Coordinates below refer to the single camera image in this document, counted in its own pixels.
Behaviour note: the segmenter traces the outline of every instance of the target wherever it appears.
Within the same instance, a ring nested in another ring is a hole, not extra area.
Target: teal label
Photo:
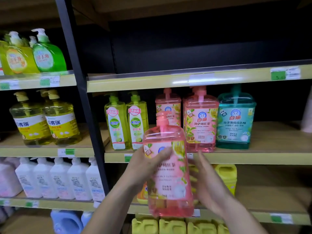
[[[48,49],[42,46],[37,46],[34,49],[34,59],[38,68],[49,70],[53,67],[53,56]]]
[[[249,143],[255,108],[221,108],[218,113],[216,139]]]

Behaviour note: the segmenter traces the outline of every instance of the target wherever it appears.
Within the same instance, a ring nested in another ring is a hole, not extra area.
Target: teal bottle
[[[66,71],[66,62],[59,47],[49,41],[44,29],[33,29],[38,32],[38,43],[33,45],[33,54],[40,72]]]
[[[216,147],[222,149],[248,149],[256,102],[250,94],[240,91],[235,84],[230,93],[220,94]]]

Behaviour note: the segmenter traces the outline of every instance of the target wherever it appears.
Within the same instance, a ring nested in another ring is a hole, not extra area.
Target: green hand soap bottle
[[[110,95],[110,102],[105,104],[104,109],[113,149],[131,149],[126,104],[120,102],[114,92],[106,95]]]
[[[216,147],[222,149],[248,149],[256,102],[235,84],[230,93],[220,94]]]
[[[141,101],[137,91],[131,91],[131,102],[127,103],[128,123],[130,127],[132,149],[143,145],[143,134],[149,129],[146,102]]]
[[[49,41],[44,29],[33,29],[38,32],[38,43],[33,45],[34,59],[40,72],[66,71],[66,62],[59,47]]]

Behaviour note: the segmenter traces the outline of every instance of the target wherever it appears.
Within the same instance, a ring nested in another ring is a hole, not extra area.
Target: hand
[[[198,172],[191,172],[191,175],[197,178],[193,186],[199,201],[207,209],[224,218],[226,205],[234,197],[201,151],[198,151],[198,156],[195,157],[195,165]]]
[[[143,146],[135,151],[123,173],[120,180],[125,184],[130,185],[135,194],[139,193],[144,183],[150,179],[153,173],[157,170],[158,164],[168,158],[172,153],[172,147],[167,147],[158,153],[154,158],[148,158],[144,154]]]

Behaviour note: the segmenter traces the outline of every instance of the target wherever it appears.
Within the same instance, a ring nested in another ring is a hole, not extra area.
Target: pink pump dispenser
[[[144,153],[153,158],[166,147],[171,156],[158,165],[158,171],[147,182],[150,213],[157,216],[191,217],[193,195],[185,152],[185,135],[181,127],[169,124],[168,111],[156,114],[157,126],[143,136]]]
[[[181,126],[181,98],[173,94],[171,88],[164,88],[163,94],[156,97],[156,111],[169,111],[167,118],[172,126]]]
[[[195,153],[213,152],[216,145],[216,125],[219,101],[207,95],[206,86],[195,87],[193,96],[185,99],[186,150]]]

